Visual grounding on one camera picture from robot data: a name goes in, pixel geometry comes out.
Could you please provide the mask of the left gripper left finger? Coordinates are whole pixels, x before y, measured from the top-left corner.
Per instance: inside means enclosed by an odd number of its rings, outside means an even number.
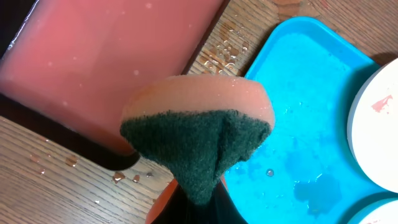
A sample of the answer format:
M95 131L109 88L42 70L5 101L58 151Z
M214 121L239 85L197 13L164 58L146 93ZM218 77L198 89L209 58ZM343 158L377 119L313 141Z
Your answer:
M179 185L168 185L149 211L149 224L197 224L195 206Z

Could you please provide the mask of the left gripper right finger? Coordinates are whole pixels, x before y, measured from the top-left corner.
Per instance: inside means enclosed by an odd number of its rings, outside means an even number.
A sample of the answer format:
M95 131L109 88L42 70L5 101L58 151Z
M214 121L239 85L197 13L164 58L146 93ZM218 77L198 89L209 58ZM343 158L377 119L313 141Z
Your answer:
M248 224L235 207L222 181L214 188L201 222L204 224Z

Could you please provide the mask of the white plate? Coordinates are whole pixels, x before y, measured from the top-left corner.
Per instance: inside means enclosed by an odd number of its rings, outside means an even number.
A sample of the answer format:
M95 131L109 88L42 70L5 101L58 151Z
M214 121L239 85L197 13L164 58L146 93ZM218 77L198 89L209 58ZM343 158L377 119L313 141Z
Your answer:
M374 72L351 105L349 148L364 174L397 192L397 59Z

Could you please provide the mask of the teal plastic serving tray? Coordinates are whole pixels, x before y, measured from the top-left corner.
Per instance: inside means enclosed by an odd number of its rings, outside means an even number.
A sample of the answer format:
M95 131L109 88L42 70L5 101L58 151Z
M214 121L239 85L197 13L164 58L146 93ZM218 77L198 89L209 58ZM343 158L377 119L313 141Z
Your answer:
M248 223L351 223L397 194L366 177L346 139L349 109L378 65L320 21L279 24L247 78L264 85L272 134L226 174Z

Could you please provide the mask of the black tray with red water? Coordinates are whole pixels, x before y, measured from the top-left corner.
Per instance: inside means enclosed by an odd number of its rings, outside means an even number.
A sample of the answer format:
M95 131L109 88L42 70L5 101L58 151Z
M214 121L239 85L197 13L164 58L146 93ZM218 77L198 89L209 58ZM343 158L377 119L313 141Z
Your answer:
M227 1L1 0L1 116L109 170L136 90L186 74Z

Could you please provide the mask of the light blue plate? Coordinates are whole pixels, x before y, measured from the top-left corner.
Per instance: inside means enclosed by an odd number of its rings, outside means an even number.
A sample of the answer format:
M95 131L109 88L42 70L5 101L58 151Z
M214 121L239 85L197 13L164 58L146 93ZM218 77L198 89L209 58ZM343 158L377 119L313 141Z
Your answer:
M397 198L387 198L364 207L348 224L398 224L397 219Z

